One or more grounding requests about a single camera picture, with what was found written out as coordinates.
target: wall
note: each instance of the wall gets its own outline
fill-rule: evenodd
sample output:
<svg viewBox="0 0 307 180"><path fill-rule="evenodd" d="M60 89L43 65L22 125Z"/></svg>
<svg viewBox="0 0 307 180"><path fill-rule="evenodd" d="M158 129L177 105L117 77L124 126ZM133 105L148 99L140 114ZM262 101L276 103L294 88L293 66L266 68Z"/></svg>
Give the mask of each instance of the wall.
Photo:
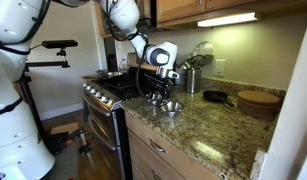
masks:
<svg viewBox="0 0 307 180"><path fill-rule="evenodd" d="M215 61L203 67L202 76L225 81L287 89L300 49L306 13L262 16L259 22L162 31L148 34L150 43L165 40L178 45L177 64L202 41L213 44L217 59L226 59L223 77L214 76ZM116 42L118 60L134 51L129 42Z"/></svg>
<svg viewBox="0 0 307 180"><path fill-rule="evenodd" d="M71 68L32 67L26 73L32 78L29 85L42 120L81 109L80 77L106 66L103 39L98 38L98 31L94 29L97 25L93 25L92 8L90 3L79 8L51 3L33 39L32 47L44 40L73 39L78 42L77 47L65 49ZM28 61L61 61L62 57L56 56L58 51L40 46L31 52Z"/></svg>

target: utensil holder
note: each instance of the utensil holder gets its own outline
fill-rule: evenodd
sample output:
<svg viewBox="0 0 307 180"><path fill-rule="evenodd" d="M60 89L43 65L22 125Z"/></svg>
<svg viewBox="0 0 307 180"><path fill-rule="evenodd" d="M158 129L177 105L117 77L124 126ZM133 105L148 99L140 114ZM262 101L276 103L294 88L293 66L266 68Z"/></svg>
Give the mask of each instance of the utensil holder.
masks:
<svg viewBox="0 0 307 180"><path fill-rule="evenodd" d="M201 68L188 69L186 73L185 91L187 93L198 93L201 89Z"/></svg>

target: under-cabinet light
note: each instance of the under-cabinet light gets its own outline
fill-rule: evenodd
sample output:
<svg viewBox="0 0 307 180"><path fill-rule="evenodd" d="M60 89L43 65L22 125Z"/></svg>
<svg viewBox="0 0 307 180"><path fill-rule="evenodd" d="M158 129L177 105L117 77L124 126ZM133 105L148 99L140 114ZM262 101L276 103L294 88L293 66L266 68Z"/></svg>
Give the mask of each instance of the under-cabinet light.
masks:
<svg viewBox="0 0 307 180"><path fill-rule="evenodd" d="M261 15L255 12L246 13L246 14L236 14L224 17L218 17L213 19L208 19L204 21L199 21L197 26L199 27L212 27L212 26L220 26L225 24L235 24L241 22L248 21L257 21L260 20Z"/></svg>

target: countertop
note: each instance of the countertop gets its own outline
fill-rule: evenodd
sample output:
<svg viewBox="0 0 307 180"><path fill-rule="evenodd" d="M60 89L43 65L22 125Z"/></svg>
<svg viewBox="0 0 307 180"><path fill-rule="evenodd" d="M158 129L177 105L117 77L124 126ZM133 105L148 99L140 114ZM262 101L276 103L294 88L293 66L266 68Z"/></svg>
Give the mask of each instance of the countertop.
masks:
<svg viewBox="0 0 307 180"><path fill-rule="evenodd" d="M182 89L177 87L171 98L184 106L173 119L159 109L153 116L144 98L121 107L221 179L250 179L256 152L269 145L265 137L274 123L249 116L237 106L208 102L203 91L188 94ZM236 97L228 99L236 105Z"/></svg>

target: drawer handle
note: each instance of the drawer handle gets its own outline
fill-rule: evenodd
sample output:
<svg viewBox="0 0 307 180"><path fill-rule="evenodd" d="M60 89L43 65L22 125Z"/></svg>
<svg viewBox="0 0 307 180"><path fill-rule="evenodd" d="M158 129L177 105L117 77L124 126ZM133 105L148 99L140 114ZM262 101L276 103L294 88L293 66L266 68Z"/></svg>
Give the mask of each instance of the drawer handle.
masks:
<svg viewBox="0 0 307 180"><path fill-rule="evenodd" d="M167 151L163 148L161 148L159 145L157 145L152 139L150 139L151 141L151 146L153 149L155 149L157 152L164 152L164 153L167 153Z"/></svg>
<svg viewBox="0 0 307 180"><path fill-rule="evenodd" d="M153 171L153 178L154 178L154 180L162 180L162 179L160 178L160 176L157 175L157 173L154 172L154 171Z"/></svg>

